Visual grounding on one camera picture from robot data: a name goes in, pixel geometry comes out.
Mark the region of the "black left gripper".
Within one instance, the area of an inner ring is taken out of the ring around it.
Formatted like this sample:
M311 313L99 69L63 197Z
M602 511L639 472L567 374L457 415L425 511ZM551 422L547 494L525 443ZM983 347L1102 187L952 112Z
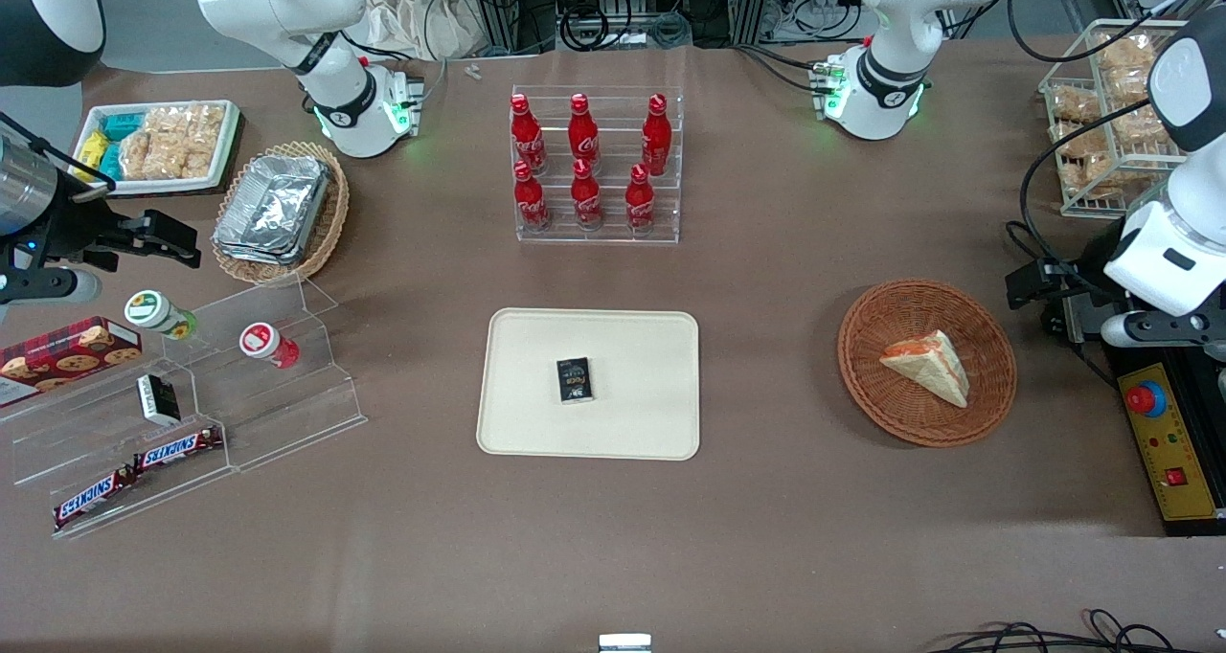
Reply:
M1103 274L1103 265L1114 254L1117 236L1092 236L1080 256L1072 261L1078 272L1069 281L1056 273L1046 259L1034 259L1007 274L1007 303L1011 311L1027 304L1045 303L1042 330L1068 344L1102 343L1103 325L1129 311L1129 299L1119 285Z

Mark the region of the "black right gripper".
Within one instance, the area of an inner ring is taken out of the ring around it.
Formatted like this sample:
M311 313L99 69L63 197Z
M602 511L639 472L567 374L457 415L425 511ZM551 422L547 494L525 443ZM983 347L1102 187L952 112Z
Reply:
M201 252L192 225L159 211L143 211L142 239L135 218L115 213L105 196L75 202L74 194L56 194L38 217L39 259L82 259L102 272L115 272L121 255L174 259L199 270Z

